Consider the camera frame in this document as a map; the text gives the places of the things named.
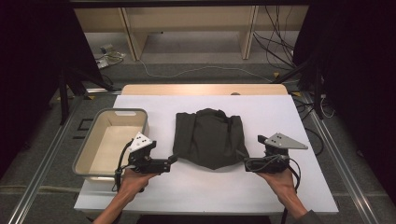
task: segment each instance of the person's right hand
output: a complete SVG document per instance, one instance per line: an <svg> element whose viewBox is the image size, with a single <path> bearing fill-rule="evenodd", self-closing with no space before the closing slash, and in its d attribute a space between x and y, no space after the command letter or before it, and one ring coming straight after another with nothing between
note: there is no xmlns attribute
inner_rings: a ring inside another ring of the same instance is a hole
<svg viewBox="0 0 396 224"><path fill-rule="evenodd" d="M285 205L295 219L299 219L308 212L297 196L290 169L286 169L282 173L257 173L257 175L267 181L279 201Z"/></svg>

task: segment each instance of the beige storage bin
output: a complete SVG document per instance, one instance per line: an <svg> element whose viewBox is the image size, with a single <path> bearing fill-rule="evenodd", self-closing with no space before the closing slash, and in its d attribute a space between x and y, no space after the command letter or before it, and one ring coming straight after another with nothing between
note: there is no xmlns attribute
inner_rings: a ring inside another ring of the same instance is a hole
<svg viewBox="0 0 396 224"><path fill-rule="evenodd" d="M143 109L111 108L99 111L73 164L75 174L96 180L112 180L120 154L138 132L149 134ZM122 165L128 163L128 153Z"/></svg>

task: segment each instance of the gray carpet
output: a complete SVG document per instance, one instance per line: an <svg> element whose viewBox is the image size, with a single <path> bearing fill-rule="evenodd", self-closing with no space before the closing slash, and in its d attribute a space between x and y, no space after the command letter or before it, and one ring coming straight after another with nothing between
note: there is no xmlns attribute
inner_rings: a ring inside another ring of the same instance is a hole
<svg viewBox="0 0 396 224"><path fill-rule="evenodd" d="M152 75L172 76L182 71L207 65L209 64L148 64L148 70ZM268 79L273 79L273 73L278 71L268 64L210 65L237 67ZM206 68L169 78L149 77L142 64L119 64L102 70L102 74L106 75L105 81L109 82L107 79L109 78L117 87L140 83L268 83L264 78L255 77L240 70L218 68ZM286 86L289 91L295 91L297 90L295 84L294 82L286 84ZM91 83L86 83L86 86L97 88ZM87 133L87 131L79 131L78 126L82 119L92 119L100 109L112 107L115 99L115 95L107 94L96 95L92 100L83 101L65 136L62 147L46 175L42 184L43 188L36 195L24 223L89 223L84 214L73 209L78 195L76 191L81 188L83 179L73 173L72 165L83 141L80 137ZM36 132L29 141L31 147L21 151L0 180L0 223L7 223L14 206L23 193L24 187L32 180L37 167L60 127L61 107L58 93L54 95L50 104L52 109L43 115L40 125L36 127ZM301 113L301 117L305 116L307 111L309 109ZM396 208L394 204L378 184L364 158L356 154L356 146L343 122L337 116L334 116L331 119L325 119L325 123L337 146L340 147L353 175L372 204L380 223L395 223ZM316 129L309 116L304 119L304 126L312 130ZM321 143L318 138L312 133L307 134L314 150L319 150ZM324 223L363 223L361 215L349 196L347 188L326 148L318 156L318 162L340 209L340 213L337 215L321 216ZM137 218L137 215L124 214L120 223L136 223ZM280 223L281 215L270 216L270 218L272 223Z"/></svg>

